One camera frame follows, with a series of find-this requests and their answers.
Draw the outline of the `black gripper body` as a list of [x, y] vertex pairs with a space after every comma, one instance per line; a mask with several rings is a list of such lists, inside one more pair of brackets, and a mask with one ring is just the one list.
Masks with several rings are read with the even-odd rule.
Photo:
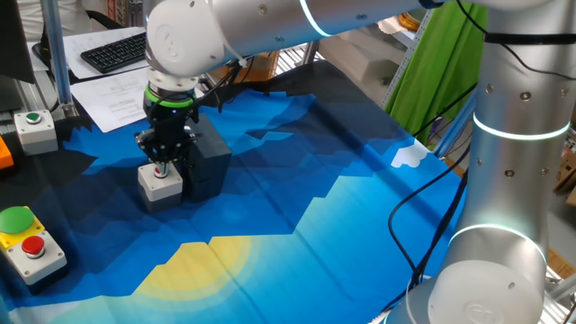
[[198, 105], [195, 103], [181, 108], [166, 107], [164, 103], [150, 103], [145, 106], [144, 112], [150, 128], [156, 131], [156, 138], [163, 146], [164, 135], [169, 129], [184, 127], [189, 118], [194, 122], [198, 121]]

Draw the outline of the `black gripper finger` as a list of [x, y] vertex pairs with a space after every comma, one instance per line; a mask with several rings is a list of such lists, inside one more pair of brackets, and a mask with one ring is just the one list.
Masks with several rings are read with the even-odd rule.
[[164, 177], [175, 162], [184, 161], [190, 147], [196, 142], [196, 135], [191, 127], [169, 129], [164, 135]]
[[167, 162], [164, 160], [164, 146], [157, 140], [156, 131], [147, 129], [134, 134], [134, 139], [139, 148], [148, 157], [148, 161], [154, 164], [154, 176], [167, 176]]

